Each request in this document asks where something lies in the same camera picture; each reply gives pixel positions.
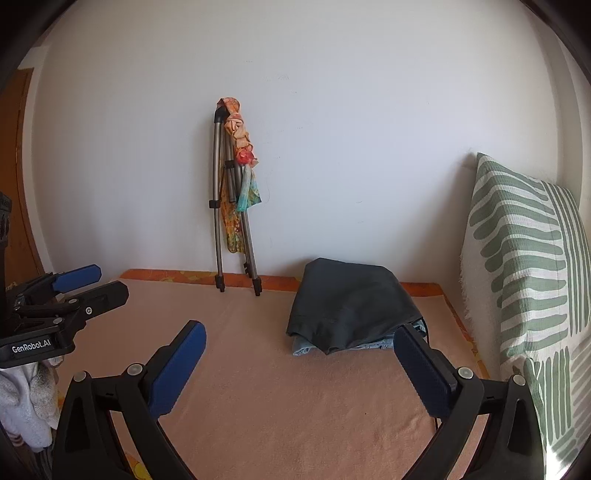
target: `colorful scarf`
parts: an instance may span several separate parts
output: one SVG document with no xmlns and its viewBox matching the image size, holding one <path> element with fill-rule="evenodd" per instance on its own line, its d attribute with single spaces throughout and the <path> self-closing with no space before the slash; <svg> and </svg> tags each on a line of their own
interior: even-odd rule
<svg viewBox="0 0 591 480">
<path fill-rule="evenodd" d="M 252 170 L 258 163 L 254 154 L 254 147 L 248 137 L 248 132 L 244 126 L 244 120 L 240 114 L 240 103 L 235 98 L 221 98 L 217 106 L 225 106 L 230 115 L 226 119 L 224 127 L 232 139 L 234 156 L 239 165 L 243 166 L 242 188 L 236 192 L 238 201 L 233 204 L 228 199 L 228 187 L 223 182 L 222 187 L 222 218 L 226 229 L 228 240 L 228 250 L 231 253 L 244 253 L 244 244 L 242 242 L 242 228 L 240 224 L 239 213 L 246 211 L 247 208 L 260 203 L 258 187 L 254 171 Z M 223 165 L 220 165 L 220 175 L 224 174 Z"/>
</svg>

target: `folded clothing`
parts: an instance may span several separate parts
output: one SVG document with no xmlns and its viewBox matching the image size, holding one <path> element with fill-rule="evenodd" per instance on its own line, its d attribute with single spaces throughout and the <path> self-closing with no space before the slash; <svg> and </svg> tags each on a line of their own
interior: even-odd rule
<svg viewBox="0 0 591 480">
<path fill-rule="evenodd" d="M 415 330 L 419 332 L 425 338 L 427 336 L 427 324 L 425 323 L 424 319 L 419 319 L 416 322 L 413 322 L 412 325 L 415 327 Z M 364 343 L 363 345 L 354 346 L 349 350 L 367 350 L 367 349 L 374 349 L 379 348 L 382 349 L 394 349 L 394 334 L 388 335 L 387 337 L 382 338 L 381 340 L 376 340 L 375 342 Z M 294 343 L 292 347 L 292 354 L 294 356 L 302 356 L 310 353 L 312 350 L 316 349 L 316 345 L 312 345 L 308 340 L 300 335 L 294 335 Z"/>
<path fill-rule="evenodd" d="M 318 258 L 306 265 L 287 335 L 328 355 L 383 340 L 422 317 L 386 268 Z"/>
</svg>

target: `bed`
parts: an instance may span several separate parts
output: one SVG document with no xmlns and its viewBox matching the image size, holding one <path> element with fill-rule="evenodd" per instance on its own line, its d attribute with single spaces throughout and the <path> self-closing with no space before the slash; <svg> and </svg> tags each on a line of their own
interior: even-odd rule
<svg viewBox="0 0 591 480">
<path fill-rule="evenodd" d="M 392 351 L 292 356 L 285 327 L 295 278 L 263 277 L 261 297 L 243 288 L 250 283 L 244 275 L 227 275 L 224 293 L 203 272 L 131 270 L 122 280 L 127 304 L 77 335 L 59 368 L 60 391 L 76 371 L 118 375 L 146 362 L 188 319 L 201 321 L 206 352 L 160 422 L 198 478 L 402 478 L 434 434 Z M 441 288 L 403 286 L 425 317 L 431 345 L 486 378 Z M 122 417 L 113 415 L 136 476 L 148 478 Z M 450 478 L 463 475 L 485 420 L 479 417 Z"/>
</svg>

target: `green and white striped pillow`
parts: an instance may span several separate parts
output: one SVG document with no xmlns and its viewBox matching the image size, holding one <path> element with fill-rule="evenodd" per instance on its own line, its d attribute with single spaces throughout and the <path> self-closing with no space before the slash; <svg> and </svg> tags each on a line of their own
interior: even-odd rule
<svg viewBox="0 0 591 480">
<path fill-rule="evenodd" d="M 571 193 L 478 154 L 462 282 L 485 365 L 526 378 L 560 478 L 591 432 L 591 259 Z"/>
</svg>

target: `black rubber foot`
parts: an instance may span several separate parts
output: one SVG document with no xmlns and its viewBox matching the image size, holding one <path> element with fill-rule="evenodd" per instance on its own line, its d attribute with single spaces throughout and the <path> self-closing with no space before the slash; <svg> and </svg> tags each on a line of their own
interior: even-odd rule
<svg viewBox="0 0 591 480">
<path fill-rule="evenodd" d="M 216 275 L 216 287 L 221 292 L 223 292 L 224 290 L 226 290 L 226 285 L 223 282 L 223 275 Z"/>
<path fill-rule="evenodd" d="M 261 278 L 257 277 L 257 278 L 253 278 L 252 279 L 252 286 L 255 289 L 255 295 L 257 297 L 261 296 L 261 292 L 262 292 L 262 283 L 261 283 Z"/>
</svg>

